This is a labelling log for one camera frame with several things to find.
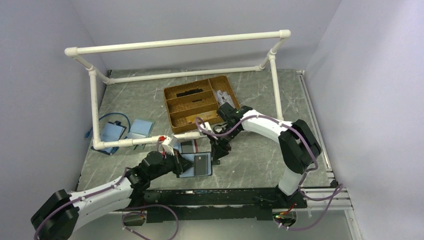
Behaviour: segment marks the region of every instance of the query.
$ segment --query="white robotic arm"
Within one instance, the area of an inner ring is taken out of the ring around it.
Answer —
[[[113,212],[117,209],[124,209],[128,207],[131,202],[130,196],[133,193],[133,188],[131,187],[131,182],[126,177],[122,179],[119,185],[117,185],[117,182],[120,180],[120,178],[121,177],[118,177],[109,183],[94,187],[86,191],[71,192],[69,194],[69,199],[73,201],[79,197],[83,197],[88,194],[101,191],[109,186],[116,185],[115,188],[109,189],[102,194],[96,194],[92,197],[84,198],[84,200],[77,201],[73,204],[74,207],[79,209],[79,217],[76,221],[73,232],[105,214]]]
[[[260,115],[263,116],[263,114],[260,114],[256,110],[250,110],[246,112],[243,115],[243,119],[248,118],[250,116],[253,117],[241,123],[243,129],[245,131],[260,134],[264,137],[273,140],[277,144],[280,144],[279,136],[281,135],[281,132],[285,132],[288,129],[274,121],[259,117]],[[282,121],[278,119],[275,120],[279,121],[280,123],[286,126],[292,126],[291,121]],[[282,173],[281,180],[278,183],[278,188],[287,196],[292,195],[298,189],[298,184],[301,181],[302,175],[303,174],[296,173],[287,167]]]

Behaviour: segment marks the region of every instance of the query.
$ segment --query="white pvc pipe frame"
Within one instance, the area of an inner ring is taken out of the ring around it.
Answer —
[[[145,81],[145,80],[156,80],[156,79],[167,79],[167,78],[180,78],[188,76],[197,76],[197,75],[207,75],[207,74],[225,74],[225,73],[237,73],[237,72],[248,72],[248,71],[262,71],[265,68],[265,65],[269,62],[271,67],[272,83],[274,88],[274,97],[275,97],[275,107],[277,111],[277,118],[279,120],[283,119],[283,112],[281,109],[281,99],[280,99],[280,89],[277,78],[277,68],[276,68],[276,53],[283,42],[290,37],[292,33],[290,30],[279,30],[279,31],[270,31],[270,32],[257,32],[257,33],[245,33],[245,34],[234,34],[234,35],[223,35],[223,36],[207,36],[207,37],[195,37],[195,38],[185,38],[185,39],[174,39],[174,40],[164,40],[164,41],[149,41],[149,42],[139,42],[139,43],[127,43],[127,44],[117,44],[117,45],[106,45],[106,46],[91,46],[91,47],[68,47],[65,49],[65,54],[68,57],[71,57],[77,60],[79,63],[84,65],[88,70],[90,76],[90,91],[91,91],[91,113],[92,113],[92,123],[93,123],[93,147],[97,150],[110,148],[110,147],[130,147],[139,144],[155,144],[159,136],[152,136],[143,139],[121,139],[118,141],[101,141],[100,139],[100,130],[99,130],[99,108],[97,102],[97,81],[96,78],[99,77],[102,81],[107,84],[117,84],[117,83],[128,83],[135,81]],[[165,74],[155,74],[155,75],[146,75],[146,76],[133,76],[133,77],[122,77],[122,78],[109,78],[103,75],[95,66],[86,61],[81,55],[84,54],[99,54],[99,53],[109,53],[109,52],[119,52],[119,51],[128,51],[128,50],[138,50],[138,49],[152,49],[152,48],[163,48],[163,47],[172,47],[172,46],[182,46],[182,45],[194,45],[194,44],[208,44],[208,43],[220,43],[220,42],[232,42],[232,41],[242,41],[242,40],[254,40],[254,39],[269,39],[269,38],[279,38],[279,41],[269,50],[265,59],[261,64],[256,66],[249,67],[236,67],[236,68],[223,68],[223,69],[213,69],[213,70],[200,70],[200,71],[186,71],[186,72],[175,72],[175,73],[165,73]],[[204,137],[200,132],[186,132],[182,134],[174,135],[178,141],[185,141],[191,139],[198,139]]]

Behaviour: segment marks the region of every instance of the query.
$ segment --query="marble-patterned table surface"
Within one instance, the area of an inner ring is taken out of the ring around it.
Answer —
[[[143,76],[181,72],[183,70],[113,70],[111,78]],[[282,114],[285,121],[305,120],[313,128],[310,112],[299,77],[294,69],[277,71],[281,96]],[[155,121],[151,135],[172,134],[164,102],[164,88],[223,74],[199,75],[159,80],[136,81],[108,85],[99,109],[99,116],[120,112],[129,119],[149,119]],[[274,90],[271,71],[227,73],[233,91],[241,106],[250,106],[258,112],[276,117]],[[119,115],[105,117],[100,122],[103,129],[108,121],[127,121]],[[210,151],[207,138],[197,140],[199,151]],[[232,151],[220,159],[221,164],[213,166],[212,176],[176,178],[168,173],[151,182],[150,189],[224,189],[224,188],[263,188],[275,187],[285,171],[285,164],[278,144],[271,139],[253,132],[241,132],[231,143]],[[90,189],[119,177],[124,167],[134,167],[153,151],[153,145],[140,147],[121,147],[114,155],[88,149],[78,191]],[[318,159],[319,169],[311,172],[305,187],[327,187],[329,181],[323,158]]]

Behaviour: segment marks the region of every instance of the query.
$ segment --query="purple cable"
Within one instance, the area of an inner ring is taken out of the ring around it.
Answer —
[[[328,204],[327,204],[327,206],[325,207],[325,209],[324,209],[324,212],[321,214],[321,216],[314,222],[314,223],[312,223],[311,225],[309,225],[309,226],[307,226],[307,227],[301,227],[301,228],[287,228],[288,230],[293,230],[293,231],[302,231],[302,230],[308,230],[308,229],[311,229],[311,228],[313,228],[315,225],[317,225],[320,221],[321,221],[321,219],[323,219],[323,217],[324,217],[324,215],[327,213],[327,210],[329,209],[329,207],[330,207],[330,204],[331,204],[331,202],[333,201],[333,198],[338,194],[338,193],[340,193],[341,191],[342,191],[342,189],[343,189],[343,184],[342,183],[340,183],[335,189],[334,189],[334,191],[333,191],[333,193],[330,195],[330,196],[327,196],[327,197],[321,197],[321,198],[313,198],[313,197],[309,197],[309,196],[307,196],[302,190],[301,190],[301,185],[302,185],[302,183],[305,181],[305,179],[306,179],[306,176],[307,176],[307,173],[309,173],[309,172],[311,172],[311,171],[314,171],[314,170],[317,170],[318,169],[318,162],[317,162],[317,158],[315,158],[315,156],[314,156],[314,154],[312,153],[312,150],[311,150],[311,148],[309,147],[309,145],[308,145],[308,143],[306,142],[306,140],[304,139],[304,137],[296,130],[296,129],[294,129],[293,127],[291,127],[291,126],[288,126],[288,125],[286,125],[286,124],[284,124],[284,123],[282,123],[282,122],[280,122],[279,120],[277,120],[277,119],[275,119],[275,118],[273,118],[273,117],[270,117],[270,116],[267,116],[267,115],[258,115],[258,116],[256,116],[256,115],[250,115],[250,116],[247,116],[247,117],[245,117],[245,118],[243,118],[243,119],[241,119],[239,122],[237,122],[237,124],[235,124],[230,130],[228,130],[228,131],[226,131],[226,132],[224,132],[224,133],[213,133],[213,132],[209,132],[209,131],[207,131],[206,129],[204,129],[203,127],[206,127],[206,125],[205,125],[205,122],[203,121],[203,119],[201,119],[200,117],[196,117],[195,119],[194,119],[194,123],[196,124],[196,126],[197,126],[197,128],[200,130],[200,131],[202,131],[204,134],[206,134],[206,135],[209,135],[209,136],[213,136],[213,137],[225,137],[225,136],[227,136],[228,134],[230,134],[230,133],[232,133],[240,124],[242,124],[242,122],[244,122],[244,121],[246,121],[246,120],[248,120],[248,119],[251,119],[251,118],[264,118],[264,119],[268,119],[268,120],[271,120],[272,122],[274,122],[274,123],[276,123],[276,124],[278,124],[278,125],[281,125],[282,127],[285,127],[286,129],[288,129],[288,130],[290,130],[290,131],[292,131],[294,134],[296,134],[296,136],[297,137],[299,137],[299,139],[300,139],[300,141],[303,143],[303,145],[305,146],[305,148],[306,148],[306,150],[307,150],[307,152],[309,153],[309,155],[310,155],[310,157],[311,157],[311,159],[312,159],[312,162],[313,162],[313,164],[315,165],[314,167],[312,167],[312,168],[309,168],[309,169],[307,169],[306,171],[305,171],[305,173],[303,174],[303,176],[302,176],[302,178],[300,179],[300,182],[299,182],[299,184],[298,184],[298,186],[297,186],[297,188],[298,188],[298,190],[299,190],[299,192],[300,192],[300,194],[302,194],[302,196],[304,196],[305,198],[307,198],[307,199],[309,199],[309,200],[312,200],[312,201],[324,201],[324,200],[327,200],[327,199],[330,199],[330,201],[328,201]]]
[[[177,214],[176,214],[176,213],[175,213],[175,212],[174,212],[171,208],[169,208],[169,207],[167,207],[167,206],[165,206],[165,205],[161,205],[161,204],[151,204],[151,205],[146,205],[146,206],[127,207],[127,208],[123,209],[123,211],[126,211],[126,210],[139,210],[139,209],[146,209],[146,208],[151,208],[151,207],[161,207],[161,208],[164,208],[164,209],[166,209],[166,210],[168,210],[168,211],[170,211],[170,212],[172,213],[172,215],[174,216],[175,221],[176,221],[176,229],[175,229],[175,232],[173,233],[173,235],[172,235],[170,238],[168,238],[168,240],[172,240],[172,239],[174,239],[174,238],[175,238],[175,236],[176,236],[176,235],[177,235],[177,233],[178,233],[178,228],[180,227],[180,224],[179,224],[179,222],[178,222]],[[132,230],[131,228],[129,228],[129,227],[127,227],[127,226],[125,226],[124,220],[125,220],[125,218],[126,218],[126,217],[128,217],[129,215],[140,215],[140,216],[143,216],[143,215],[144,215],[144,213],[141,213],[141,212],[134,212],[134,211],[132,211],[132,212],[129,212],[129,213],[125,214],[124,216],[122,216],[122,220],[121,220],[121,222],[122,222],[122,226],[123,226],[123,228],[124,228],[125,230],[127,230],[127,231],[129,231],[129,232],[131,232],[131,233],[133,233],[133,234],[135,234],[135,235],[137,235],[137,236],[139,236],[140,238],[142,238],[142,239],[144,239],[144,240],[151,240],[150,238],[147,238],[147,237],[145,237],[145,236],[141,235],[140,233],[138,233],[138,232],[136,232],[136,231]]]
[[[341,184],[339,184],[337,187],[335,187],[335,189],[334,189],[334,191],[333,191],[333,193],[332,193],[332,195],[330,196],[330,201],[328,201],[328,204],[327,204],[327,206],[325,207],[325,209],[324,209],[324,211],[321,213],[321,216],[319,216],[319,218],[314,222],[314,223],[312,223],[311,225],[309,225],[309,226],[305,226],[305,227],[295,227],[295,228],[293,228],[293,227],[289,227],[289,228],[287,228],[288,230],[290,230],[290,231],[303,231],[303,230],[308,230],[308,229],[311,229],[311,228],[313,228],[313,227],[315,227],[318,223],[320,223],[320,221],[323,219],[323,217],[326,215],[326,213],[327,213],[327,211],[328,211],[328,209],[329,209],[329,207],[330,207],[330,204],[331,204],[331,202],[333,201],[333,198],[334,198],[334,196],[335,195],[337,195],[341,190],[343,189],[343,184],[341,183]]]
[[[122,176],[120,177],[120,179],[118,180],[118,182],[116,183],[116,185],[119,185],[119,184],[121,184],[121,182],[124,180],[124,178],[125,178],[125,174],[127,173],[127,170],[128,169],[131,169],[130,167],[125,167],[125,170],[124,170],[124,172],[123,172],[123,174],[122,174]],[[110,190],[110,189],[114,189],[115,187],[113,186],[113,185],[111,185],[111,186],[108,186],[108,187],[106,187],[106,188],[104,188],[104,189],[101,189],[101,190],[98,190],[98,191],[95,191],[95,192],[92,192],[92,193],[89,193],[89,194],[87,194],[87,195],[84,195],[84,196],[80,196],[80,197],[78,197],[78,198],[76,198],[76,199],[74,199],[74,200],[72,200],[72,201],[69,201],[69,202],[67,202],[67,203],[65,203],[65,204],[63,204],[62,206],[60,206],[60,207],[58,207],[56,210],[54,210],[53,212],[51,212],[41,223],[40,223],[40,225],[37,227],[37,229],[35,230],[35,234],[34,234],[34,240],[38,240],[38,236],[39,236],[39,234],[40,234],[40,231],[41,231],[41,229],[44,227],[44,225],[47,223],[47,221],[48,220],[50,220],[55,214],[57,214],[60,210],[62,210],[62,209],[64,209],[64,208],[66,208],[67,206],[69,206],[69,205],[71,205],[71,204],[74,204],[74,203],[76,203],[76,202],[78,202],[78,201],[83,201],[83,199],[86,199],[86,198],[89,198],[89,197],[92,197],[92,196],[94,196],[94,195],[97,195],[97,194],[101,194],[101,193],[103,193],[103,192],[105,192],[105,191],[107,191],[107,190]]]
[[[274,219],[274,223],[277,224],[278,227],[281,227],[282,226],[282,224],[280,225],[280,223],[277,222],[275,219]]]

